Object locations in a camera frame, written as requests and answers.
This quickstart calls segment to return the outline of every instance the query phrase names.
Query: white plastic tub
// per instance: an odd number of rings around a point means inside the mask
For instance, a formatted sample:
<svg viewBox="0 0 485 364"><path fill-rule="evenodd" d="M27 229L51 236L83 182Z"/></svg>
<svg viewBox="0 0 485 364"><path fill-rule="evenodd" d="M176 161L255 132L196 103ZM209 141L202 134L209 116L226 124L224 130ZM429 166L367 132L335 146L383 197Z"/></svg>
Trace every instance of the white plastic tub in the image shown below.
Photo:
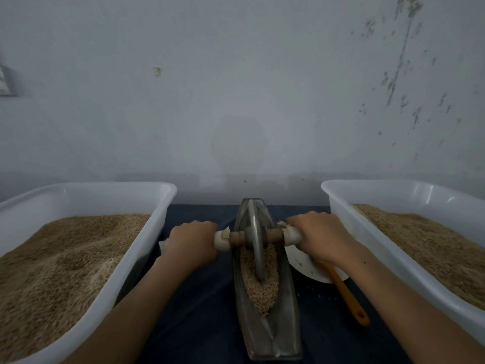
<svg viewBox="0 0 485 364"><path fill-rule="evenodd" d="M177 188L169 183L64 183L0 203L0 256L24 243L41 226L70 216L151 214L105 286L79 322L60 339L17 363L57 363L73 352L113 307L135 263L146 257L165 223Z"/></svg>
<svg viewBox="0 0 485 364"><path fill-rule="evenodd" d="M485 201L413 180L330 180L322 183L332 213L396 275L485 345L485 312L462 300L404 253L351 204L415 213L485 247Z"/></svg>

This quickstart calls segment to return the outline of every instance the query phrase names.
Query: dark blue tablecloth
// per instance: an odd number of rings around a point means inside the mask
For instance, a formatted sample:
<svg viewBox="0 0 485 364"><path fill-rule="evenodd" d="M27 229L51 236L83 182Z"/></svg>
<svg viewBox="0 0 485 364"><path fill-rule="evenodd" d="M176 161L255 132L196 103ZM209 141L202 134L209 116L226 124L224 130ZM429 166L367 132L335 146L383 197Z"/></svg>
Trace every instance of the dark blue tablecloth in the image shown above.
<svg viewBox="0 0 485 364"><path fill-rule="evenodd" d="M160 240L184 222L212 221L233 229L238 206L171 205ZM329 207L269 206L273 221ZM160 250L155 247L142 275ZM371 325L360 326L336 287L314 281L292 268L303 343L302 363L409 363L409 358L353 281L345 281L367 312ZM191 275L174 294L138 362L249 363L236 313L230 253Z"/></svg>

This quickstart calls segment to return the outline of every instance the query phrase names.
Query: forearm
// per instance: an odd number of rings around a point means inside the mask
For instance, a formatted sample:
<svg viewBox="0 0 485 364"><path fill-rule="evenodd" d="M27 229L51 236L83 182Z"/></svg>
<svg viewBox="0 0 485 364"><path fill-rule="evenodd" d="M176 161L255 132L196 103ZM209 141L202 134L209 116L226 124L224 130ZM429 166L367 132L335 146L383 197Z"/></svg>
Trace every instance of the forearm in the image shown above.
<svg viewBox="0 0 485 364"><path fill-rule="evenodd" d="M343 270L355 281L415 363L485 362L485 348L355 242Z"/></svg>
<svg viewBox="0 0 485 364"><path fill-rule="evenodd" d="M190 269L183 261L165 254L159 257L65 362L134 362L168 300L189 274Z"/></svg>

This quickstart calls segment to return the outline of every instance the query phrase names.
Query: grain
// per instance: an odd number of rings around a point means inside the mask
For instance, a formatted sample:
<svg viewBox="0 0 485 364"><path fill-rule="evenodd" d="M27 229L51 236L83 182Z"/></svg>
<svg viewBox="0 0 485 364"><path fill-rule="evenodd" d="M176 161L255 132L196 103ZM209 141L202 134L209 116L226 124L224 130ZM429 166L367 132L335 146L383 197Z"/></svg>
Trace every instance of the grain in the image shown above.
<svg viewBox="0 0 485 364"><path fill-rule="evenodd" d="M485 310L485 248L418 214L355 206L452 293Z"/></svg>
<svg viewBox="0 0 485 364"><path fill-rule="evenodd" d="M0 362L60 338L87 311L149 215L69 217L0 258Z"/></svg>
<svg viewBox="0 0 485 364"><path fill-rule="evenodd" d="M264 282L256 276L254 252L245 247L240 249L240 267L242 281L249 298L259 313L267 316L278 296L278 260L275 246L270 244L264 249Z"/></svg>

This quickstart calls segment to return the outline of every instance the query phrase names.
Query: spatula handle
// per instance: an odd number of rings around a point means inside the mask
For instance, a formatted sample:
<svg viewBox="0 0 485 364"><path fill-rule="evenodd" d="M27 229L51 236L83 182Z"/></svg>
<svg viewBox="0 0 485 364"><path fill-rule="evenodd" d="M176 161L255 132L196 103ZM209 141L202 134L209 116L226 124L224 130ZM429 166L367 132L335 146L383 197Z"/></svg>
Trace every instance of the spatula handle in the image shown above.
<svg viewBox="0 0 485 364"><path fill-rule="evenodd" d="M337 287L338 291L340 292L340 295L345 301L345 304L347 304L350 310L350 313L352 313L352 315L354 316L357 322L367 327L371 323L371 321L369 320L369 317L367 316L367 313L359 304L354 294L351 293L347 285L343 283L342 279L337 274L333 264L323 262L323 261L313 261L313 263L318 268L323 269L330 276L332 282Z"/></svg>

